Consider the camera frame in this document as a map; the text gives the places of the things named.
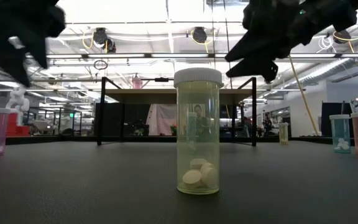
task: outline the desk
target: desk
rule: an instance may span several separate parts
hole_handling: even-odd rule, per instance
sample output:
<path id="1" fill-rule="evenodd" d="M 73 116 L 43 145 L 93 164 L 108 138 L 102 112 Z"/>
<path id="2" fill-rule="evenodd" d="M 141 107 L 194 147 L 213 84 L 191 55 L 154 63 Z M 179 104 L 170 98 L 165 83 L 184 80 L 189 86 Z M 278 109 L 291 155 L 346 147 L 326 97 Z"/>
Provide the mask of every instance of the desk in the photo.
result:
<path id="1" fill-rule="evenodd" d="M 117 89 L 111 90 L 106 89 L 106 82 L 113 84 Z M 252 89 L 242 89 L 248 83 L 252 82 Z M 100 99 L 100 110 L 99 110 L 99 119 L 98 119 L 98 135 L 97 143 L 101 145 L 101 139 L 103 136 L 103 113 L 104 113 L 104 104 L 105 97 L 110 96 L 111 98 L 122 103 L 121 111 L 121 130 L 120 130 L 120 139 L 124 139 L 124 116 L 125 116 L 125 105 L 126 104 L 176 104 L 177 103 L 177 90 L 172 89 L 141 89 L 141 90 L 127 90 L 121 89 L 113 81 L 109 80 L 106 77 L 102 78 L 102 92 Z M 253 117 L 253 127 L 256 127 L 256 78 L 252 77 L 246 81 L 239 89 L 228 90 L 220 89 L 219 92 L 219 103 L 221 105 L 233 105 L 237 106 L 240 101 L 252 96 L 252 117 Z M 236 117 L 237 111 L 232 110 L 232 127 L 236 125 L 234 117 Z M 252 130 L 252 145 L 256 146 L 256 128 Z M 235 130 L 232 129 L 231 138 L 234 142 Z"/>
<path id="2" fill-rule="evenodd" d="M 0 223 L 358 224 L 358 156 L 221 144 L 221 190 L 176 189 L 175 143 L 51 142 L 0 156 Z"/>

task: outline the person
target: person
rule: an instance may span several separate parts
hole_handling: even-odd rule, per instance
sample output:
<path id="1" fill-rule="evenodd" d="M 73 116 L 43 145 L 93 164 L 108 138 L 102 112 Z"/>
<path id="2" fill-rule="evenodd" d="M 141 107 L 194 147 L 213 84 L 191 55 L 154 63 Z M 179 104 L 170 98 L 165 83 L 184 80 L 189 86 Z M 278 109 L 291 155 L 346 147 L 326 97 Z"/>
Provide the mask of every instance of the person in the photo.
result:
<path id="1" fill-rule="evenodd" d="M 251 137 L 252 134 L 252 124 L 247 117 L 244 117 L 244 134 L 246 137 Z"/>
<path id="2" fill-rule="evenodd" d="M 194 111 L 197 114 L 196 134 L 203 138 L 209 133 L 209 122 L 207 118 L 203 117 L 203 109 L 201 109 L 200 105 L 196 105 Z"/>

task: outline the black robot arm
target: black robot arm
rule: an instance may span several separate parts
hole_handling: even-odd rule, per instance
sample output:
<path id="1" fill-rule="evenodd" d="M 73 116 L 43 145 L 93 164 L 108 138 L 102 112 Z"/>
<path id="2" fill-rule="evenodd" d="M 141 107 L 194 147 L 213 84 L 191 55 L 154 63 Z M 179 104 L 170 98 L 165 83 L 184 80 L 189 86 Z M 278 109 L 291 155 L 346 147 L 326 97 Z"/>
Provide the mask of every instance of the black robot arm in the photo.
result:
<path id="1" fill-rule="evenodd" d="M 230 69 L 228 77 L 262 75 L 273 81 L 276 58 L 287 57 L 299 44 L 333 25 L 339 32 L 357 22 L 356 0 L 250 0 L 244 9 L 242 25 L 247 33 L 226 55 L 228 62 L 242 59 Z"/>
<path id="2" fill-rule="evenodd" d="M 25 86 L 30 82 L 23 62 L 30 53 L 47 68 L 45 38 L 58 37 L 65 29 L 65 13 L 58 0 L 0 0 L 0 67 Z M 16 49 L 8 41 L 18 37 L 24 45 Z"/>

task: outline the black metal frame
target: black metal frame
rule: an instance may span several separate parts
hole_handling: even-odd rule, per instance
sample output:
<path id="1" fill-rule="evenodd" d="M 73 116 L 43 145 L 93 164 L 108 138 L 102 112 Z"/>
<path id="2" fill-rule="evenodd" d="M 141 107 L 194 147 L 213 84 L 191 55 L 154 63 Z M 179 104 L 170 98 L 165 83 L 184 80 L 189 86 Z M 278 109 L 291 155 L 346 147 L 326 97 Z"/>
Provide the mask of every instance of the black metal frame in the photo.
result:
<path id="1" fill-rule="evenodd" d="M 98 146 L 102 145 L 102 140 L 105 139 L 103 137 L 103 116 L 104 116 L 104 104 L 106 103 L 105 97 L 106 97 L 106 82 L 111 83 L 116 88 L 121 89 L 121 87 L 117 86 L 112 80 L 108 79 L 107 77 L 102 77 L 102 91 L 101 91 L 101 97 L 100 97 L 100 107 L 99 107 L 99 117 L 98 117 L 98 133 L 96 135 L 96 142 Z M 256 99 L 256 77 L 252 77 L 249 80 L 247 80 L 244 84 L 242 84 L 238 89 L 242 89 L 244 86 L 246 86 L 248 83 L 252 82 L 252 137 L 251 137 L 251 145 L 256 146 L 257 142 L 257 127 L 256 127 L 256 112 L 257 112 L 257 99 Z M 236 119 L 234 118 L 236 116 L 237 110 L 236 104 L 233 104 L 232 108 L 232 129 L 231 129 L 231 137 L 230 142 L 235 142 L 238 144 L 245 144 L 239 141 L 236 141 Z M 120 133 L 119 133 L 119 140 L 125 141 L 126 138 L 124 136 L 124 125 L 125 125 L 125 104 L 122 104 L 122 110 L 121 110 L 121 123 L 120 123 Z"/>
<path id="2" fill-rule="evenodd" d="M 98 117 L 98 135 L 96 136 L 96 142 L 98 146 L 102 145 L 102 136 L 103 136 L 103 116 L 104 116 L 104 104 L 105 104 L 105 97 L 106 97 L 106 82 L 111 83 L 116 88 L 121 89 L 121 87 L 117 86 L 113 81 L 108 79 L 107 77 L 102 77 L 102 92 L 100 96 L 100 108 L 99 108 L 99 117 Z M 125 106 L 122 105 L 122 121 L 121 121 L 121 129 L 120 129 L 120 138 L 124 136 L 124 108 Z"/>

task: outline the white robot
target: white robot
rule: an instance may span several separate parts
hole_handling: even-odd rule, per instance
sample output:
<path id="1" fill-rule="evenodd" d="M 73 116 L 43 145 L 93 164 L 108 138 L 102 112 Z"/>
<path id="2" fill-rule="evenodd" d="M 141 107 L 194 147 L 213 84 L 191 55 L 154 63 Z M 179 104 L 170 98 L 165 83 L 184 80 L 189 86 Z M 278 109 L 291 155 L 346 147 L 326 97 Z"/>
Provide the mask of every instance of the white robot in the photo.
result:
<path id="1" fill-rule="evenodd" d="M 17 125 L 23 125 L 23 112 L 27 112 L 30 109 L 30 101 L 24 98 L 25 88 L 15 87 L 11 91 L 11 99 L 7 102 L 5 108 L 11 109 L 13 105 L 15 108 L 11 109 L 12 113 L 17 113 Z"/>

